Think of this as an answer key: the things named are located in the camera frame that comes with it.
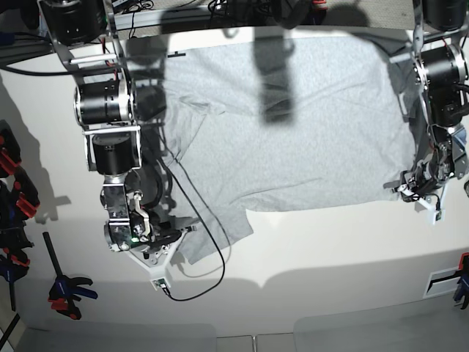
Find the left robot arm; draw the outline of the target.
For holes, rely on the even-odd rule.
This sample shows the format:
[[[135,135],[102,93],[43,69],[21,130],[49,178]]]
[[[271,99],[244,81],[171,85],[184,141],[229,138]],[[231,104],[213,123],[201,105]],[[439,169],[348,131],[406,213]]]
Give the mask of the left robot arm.
[[[418,109],[416,159],[390,184],[405,202],[436,196],[453,178],[468,173],[467,1],[414,1],[415,28],[409,60],[413,65]]]

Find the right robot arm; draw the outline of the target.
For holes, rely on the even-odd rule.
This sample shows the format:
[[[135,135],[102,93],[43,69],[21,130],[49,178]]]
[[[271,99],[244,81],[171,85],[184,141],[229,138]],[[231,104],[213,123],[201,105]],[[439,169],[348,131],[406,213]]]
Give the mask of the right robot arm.
[[[142,150],[136,87],[114,16],[103,1],[39,1],[38,7],[53,49],[75,81],[73,108],[88,170],[104,178],[108,247],[145,267],[162,265],[191,227],[157,212],[173,180],[153,153]]]

